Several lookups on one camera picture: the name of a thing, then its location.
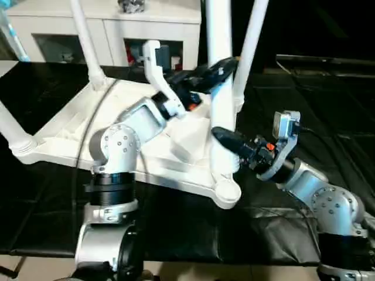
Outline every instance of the black mat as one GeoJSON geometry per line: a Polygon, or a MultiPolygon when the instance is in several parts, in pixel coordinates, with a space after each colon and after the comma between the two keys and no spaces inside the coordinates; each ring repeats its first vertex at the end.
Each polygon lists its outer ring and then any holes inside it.
{"type": "MultiPolygon", "coordinates": [[[[107,67],[107,75],[145,81],[141,71],[107,67]]],[[[29,133],[35,133],[87,83],[85,66],[18,64],[0,78],[0,100],[29,133]]],[[[252,76],[238,129],[249,138],[272,139],[274,111],[298,110],[305,126],[319,132],[340,160],[312,135],[302,135],[294,154],[323,170],[335,184],[357,193],[375,214],[374,82],[336,77],[252,76]]],[[[51,163],[20,164],[0,138],[0,253],[30,256],[74,255],[80,219],[71,216],[72,169],[51,163]]],[[[79,174],[79,186],[88,172],[79,174]]],[[[310,265],[318,254],[299,202],[246,170],[236,174],[243,195],[232,210],[211,199],[137,183],[146,256],[158,261],[310,265]]],[[[78,193],[79,210],[85,202],[78,193]]]]}

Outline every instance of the white plastic stand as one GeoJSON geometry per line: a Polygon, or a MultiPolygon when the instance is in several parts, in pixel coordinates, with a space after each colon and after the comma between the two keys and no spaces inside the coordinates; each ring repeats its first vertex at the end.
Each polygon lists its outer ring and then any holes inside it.
{"type": "Polygon", "coordinates": [[[268,0],[255,0],[248,22],[246,37],[241,52],[240,63],[238,64],[234,78],[233,93],[236,112],[240,112],[245,102],[244,91],[247,84],[251,65],[253,64],[255,50],[257,49],[259,35],[262,31],[268,0]]]}
{"type": "MultiPolygon", "coordinates": [[[[207,0],[209,62],[231,56],[230,0],[218,5],[207,0]]],[[[79,0],[71,0],[74,20],[89,68],[87,84],[35,136],[28,135],[0,103],[0,133],[13,154],[24,164],[47,161],[75,166],[83,132],[97,103],[113,79],[98,65],[79,0]]],[[[238,159],[210,138],[210,126],[234,130],[236,114],[230,77],[193,112],[173,119],[163,133],[146,143],[137,160],[136,179],[207,196],[221,208],[232,208],[241,190],[232,179],[238,159]]],[[[124,109],[140,98],[156,93],[150,84],[120,81],[100,107],[86,137],[79,167],[89,170],[93,160],[87,142],[97,130],[113,124],[124,109]]]]}

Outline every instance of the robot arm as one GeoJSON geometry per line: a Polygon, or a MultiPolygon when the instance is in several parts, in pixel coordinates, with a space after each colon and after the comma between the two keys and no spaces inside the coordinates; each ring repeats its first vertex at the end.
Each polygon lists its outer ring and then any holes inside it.
{"type": "Polygon", "coordinates": [[[95,160],[93,178],[86,186],[89,203],[84,208],[84,221],[76,249],[80,280],[136,280],[143,267],[143,241],[135,211],[137,156],[141,146],[159,135],[173,117],[201,103],[198,92],[208,93],[234,71],[235,58],[219,61],[210,68],[182,71],[167,81],[158,66],[155,52],[159,42],[144,46],[146,76],[159,90],[151,98],[142,98],[122,112],[109,127],[97,131],[90,139],[89,150],[95,160]],[[99,278],[96,272],[103,273],[99,278]]]}
{"type": "Polygon", "coordinates": [[[299,112],[276,112],[272,134],[276,144],[257,136],[246,142],[240,135],[215,127],[218,141],[245,160],[260,180],[271,180],[305,203],[318,222],[321,280],[375,280],[373,251],[367,239],[364,206],[358,196],[334,186],[317,169],[288,157],[297,143],[299,112]]]}

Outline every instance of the white stand leg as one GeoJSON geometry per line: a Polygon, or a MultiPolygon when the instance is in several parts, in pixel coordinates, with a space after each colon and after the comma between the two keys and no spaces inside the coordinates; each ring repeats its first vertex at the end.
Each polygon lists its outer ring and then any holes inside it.
{"type": "MultiPolygon", "coordinates": [[[[231,0],[206,0],[207,46],[209,65],[232,56],[231,0]]],[[[233,77],[211,93],[211,128],[235,130],[236,114],[232,94],[233,77]]],[[[238,156],[211,137],[210,168],[214,178],[213,200],[221,208],[232,208],[241,197],[241,189],[232,174],[240,167],[238,156]]]]}
{"type": "Polygon", "coordinates": [[[76,29],[80,39],[84,58],[86,59],[88,67],[88,78],[93,85],[94,90],[97,91],[105,83],[105,75],[95,54],[93,42],[88,32],[88,26],[80,0],[70,0],[70,5],[73,12],[74,22],[76,23],[76,29]]]}
{"type": "Polygon", "coordinates": [[[15,156],[29,153],[36,147],[36,141],[26,133],[17,120],[0,102],[0,133],[9,143],[9,148],[15,156]]]}
{"type": "Polygon", "coordinates": [[[262,31],[268,0],[255,0],[248,22],[245,41],[242,47],[241,60],[234,78],[233,93],[236,112],[240,112],[244,104],[244,91],[247,84],[260,32],[262,31]]]}
{"type": "MultiPolygon", "coordinates": [[[[232,56],[230,0],[207,0],[207,46],[209,66],[232,56]]],[[[211,94],[211,128],[221,126],[235,129],[235,113],[232,95],[233,78],[211,94]]],[[[212,138],[211,168],[220,174],[232,174],[239,168],[238,157],[212,138]]]]}

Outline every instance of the white pole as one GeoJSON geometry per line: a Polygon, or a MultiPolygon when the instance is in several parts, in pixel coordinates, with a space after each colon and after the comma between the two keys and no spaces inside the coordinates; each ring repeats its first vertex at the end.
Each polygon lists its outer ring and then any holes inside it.
{"type": "Polygon", "coordinates": [[[268,0],[255,0],[250,20],[248,22],[245,41],[242,47],[241,59],[234,78],[233,93],[236,112],[240,112],[244,104],[244,91],[247,84],[251,65],[253,64],[255,50],[258,45],[259,35],[262,31],[268,0]]]}
{"type": "Polygon", "coordinates": [[[36,147],[36,141],[18,124],[0,101],[0,133],[9,143],[14,155],[26,153],[36,147]]]}
{"type": "MultiPolygon", "coordinates": [[[[209,65],[232,56],[230,0],[206,0],[207,46],[209,65]]],[[[235,129],[234,103],[232,95],[233,77],[211,94],[211,128],[221,126],[235,129]]],[[[236,155],[211,138],[210,167],[213,172],[231,175],[239,168],[236,155]]]]}
{"type": "Polygon", "coordinates": [[[93,42],[88,32],[87,22],[84,17],[80,0],[70,0],[70,5],[84,58],[88,67],[88,79],[92,83],[93,88],[99,90],[105,83],[105,75],[95,54],[93,42]]]}

